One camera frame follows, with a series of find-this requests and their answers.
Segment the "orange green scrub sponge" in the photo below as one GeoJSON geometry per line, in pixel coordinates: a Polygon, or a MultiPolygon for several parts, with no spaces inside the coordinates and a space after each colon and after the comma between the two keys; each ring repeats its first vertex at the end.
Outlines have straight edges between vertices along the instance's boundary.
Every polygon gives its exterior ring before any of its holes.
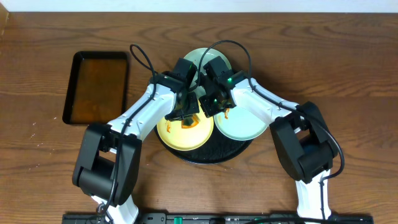
{"type": "Polygon", "coordinates": [[[192,116],[186,117],[182,120],[181,127],[182,129],[190,129],[198,125],[200,122],[199,117],[194,114],[192,116]]]}

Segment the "yellow plate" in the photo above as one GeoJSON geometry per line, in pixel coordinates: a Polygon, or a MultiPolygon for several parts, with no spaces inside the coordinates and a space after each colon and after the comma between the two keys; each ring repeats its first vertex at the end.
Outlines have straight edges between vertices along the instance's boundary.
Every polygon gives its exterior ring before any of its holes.
{"type": "Polygon", "coordinates": [[[154,128],[166,146],[178,151],[191,151],[209,140],[214,128],[214,119],[207,118],[199,105],[199,113],[193,115],[193,124],[183,121],[168,121],[162,118],[154,128]]]}

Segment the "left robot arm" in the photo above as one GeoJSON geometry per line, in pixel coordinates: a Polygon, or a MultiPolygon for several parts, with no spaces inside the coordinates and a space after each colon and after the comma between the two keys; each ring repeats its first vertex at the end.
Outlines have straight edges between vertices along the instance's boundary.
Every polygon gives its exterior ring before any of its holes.
{"type": "Polygon", "coordinates": [[[182,121],[199,112],[189,92],[197,66],[178,59],[170,72],[154,73],[146,92],[107,124],[93,123],[84,133],[72,182],[98,203],[94,215],[64,215],[63,223],[134,223],[132,201],[142,142],[163,118],[182,121]]]}

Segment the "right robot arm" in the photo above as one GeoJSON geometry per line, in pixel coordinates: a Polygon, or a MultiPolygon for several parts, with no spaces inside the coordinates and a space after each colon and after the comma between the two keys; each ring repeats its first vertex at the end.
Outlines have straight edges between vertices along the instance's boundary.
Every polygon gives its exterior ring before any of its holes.
{"type": "Polygon", "coordinates": [[[329,219],[327,182],[339,174],[331,168],[343,153],[318,107],[276,96],[249,73],[228,68],[221,57],[200,67],[200,85],[206,92],[200,102],[206,116],[240,107],[268,125],[279,162],[296,183],[299,217],[329,219]]]}

